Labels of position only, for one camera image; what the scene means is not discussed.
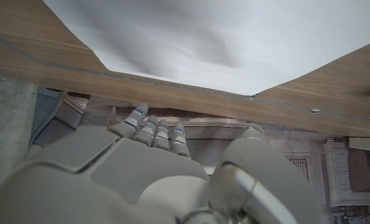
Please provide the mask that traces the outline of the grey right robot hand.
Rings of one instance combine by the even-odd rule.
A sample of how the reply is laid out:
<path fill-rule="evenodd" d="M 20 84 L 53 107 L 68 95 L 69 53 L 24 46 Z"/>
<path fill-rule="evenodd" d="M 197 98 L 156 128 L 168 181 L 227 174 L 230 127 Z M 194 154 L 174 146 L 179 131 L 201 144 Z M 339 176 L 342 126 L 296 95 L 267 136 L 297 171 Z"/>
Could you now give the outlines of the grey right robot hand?
<path fill-rule="evenodd" d="M 310 184 L 259 126 L 208 175 L 183 125 L 169 132 L 147 112 L 142 103 L 26 159 L 0 185 L 0 223 L 321 223 Z"/>

